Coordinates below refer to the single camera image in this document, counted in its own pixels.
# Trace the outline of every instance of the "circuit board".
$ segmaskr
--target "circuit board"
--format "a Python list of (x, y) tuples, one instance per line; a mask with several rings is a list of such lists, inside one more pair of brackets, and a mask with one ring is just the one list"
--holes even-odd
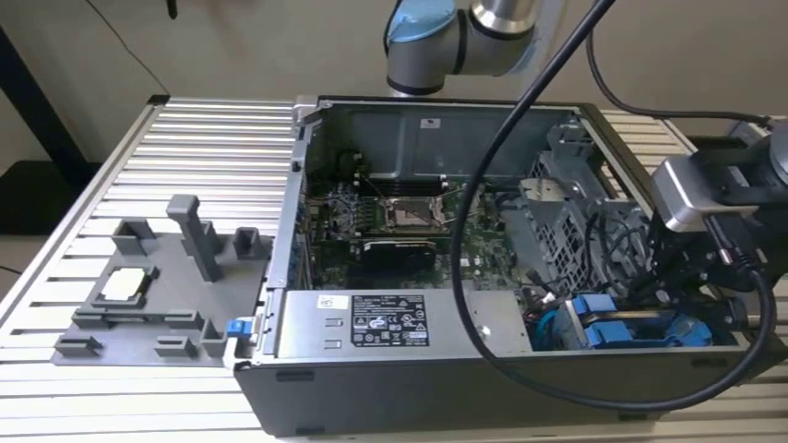
[[(461, 181), (450, 182), (434, 198), (377, 198), (361, 197), (351, 187), (341, 186), (313, 199), (315, 289), (450, 289), (449, 240), (462, 187)], [(481, 189), (466, 224), (463, 281), (474, 290), (515, 290), (526, 278), (493, 199), (485, 194)], [(385, 262), (387, 271), (373, 271), (370, 250), (385, 245), (409, 245), (411, 255)], [(397, 272), (398, 266), (406, 266), (398, 263), (430, 254), (435, 257), (427, 266)]]

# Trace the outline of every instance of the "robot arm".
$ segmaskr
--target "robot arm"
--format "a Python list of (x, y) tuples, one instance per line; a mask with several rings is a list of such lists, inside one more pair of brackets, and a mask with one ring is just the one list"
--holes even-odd
[(394, 94), (435, 94), (447, 75), (511, 72), (535, 40), (538, 12), (537, 0), (474, 0), (469, 11), (454, 0), (405, 0), (387, 35)]

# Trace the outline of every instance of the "cable connector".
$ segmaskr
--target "cable connector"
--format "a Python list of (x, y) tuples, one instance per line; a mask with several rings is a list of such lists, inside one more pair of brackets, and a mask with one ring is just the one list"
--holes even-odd
[(723, 263), (734, 266), (738, 272), (749, 274), (763, 271), (759, 247), (753, 241), (749, 226), (739, 213), (726, 212), (709, 215), (703, 219), (706, 229), (715, 238)]

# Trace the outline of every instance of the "black stand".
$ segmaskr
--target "black stand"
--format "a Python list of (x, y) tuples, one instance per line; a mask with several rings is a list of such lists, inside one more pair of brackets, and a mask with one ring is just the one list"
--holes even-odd
[(0, 177), (0, 234), (42, 235), (55, 229), (97, 167), (86, 161), (2, 28), (0, 66), (3, 92), (53, 159), (18, 162)]

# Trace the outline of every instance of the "gray pillar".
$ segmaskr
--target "gray pillar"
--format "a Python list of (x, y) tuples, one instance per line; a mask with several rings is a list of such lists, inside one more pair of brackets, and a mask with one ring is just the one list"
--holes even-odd
[(206, 232), (202, 228), (198, 208), (201, 201), (195, 196), (173, 196), (169, 204), (169, 217), (182, 226), (185, 234), (186, 250), (193, 253), (202, 278), (206, 281), (217, 281), (222, 278), (222, 268), (219, 267), (215, 254), (215, 245), (213, 245)]

